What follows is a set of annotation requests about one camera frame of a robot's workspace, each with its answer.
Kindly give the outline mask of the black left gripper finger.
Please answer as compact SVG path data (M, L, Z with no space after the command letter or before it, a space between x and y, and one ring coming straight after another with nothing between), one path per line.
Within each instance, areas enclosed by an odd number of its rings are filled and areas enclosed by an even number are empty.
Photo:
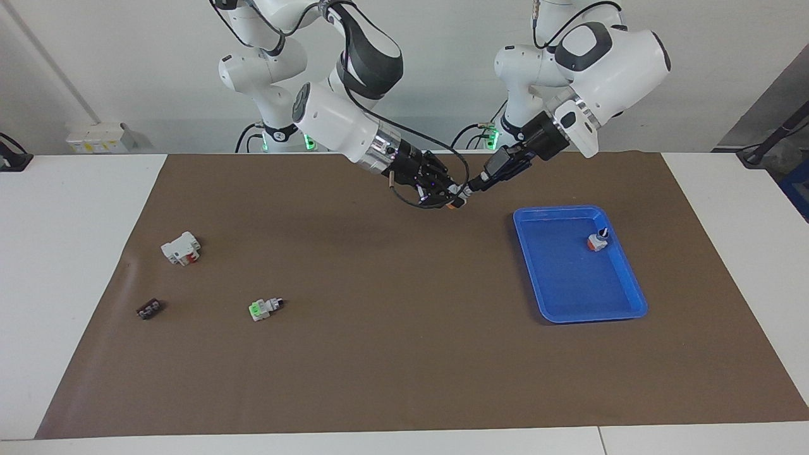
M485 162L484 169L488 173L494 173L500 170L501 167L508 165L526 165L526 168L528 168L534 158L534 150L524 146L522 143L517 143L511 147L503 146L496 150L491 155L491 158Z
M526 165L508 165L501 167L500 170L494 173L488 173L486 170L483 170L479 176L468 182L468 187L471 192L485 192L500 182L509 181L509 179L514 178L525 170Z

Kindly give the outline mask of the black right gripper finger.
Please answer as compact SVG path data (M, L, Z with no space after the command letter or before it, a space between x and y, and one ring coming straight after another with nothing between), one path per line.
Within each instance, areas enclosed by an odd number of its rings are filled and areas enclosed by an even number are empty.
M460 186L450 177L448 168L437 158L429 155L429 193L431 198L456 198Z
M417 208L442 209L453 202L453 192L446 187L417 185Z

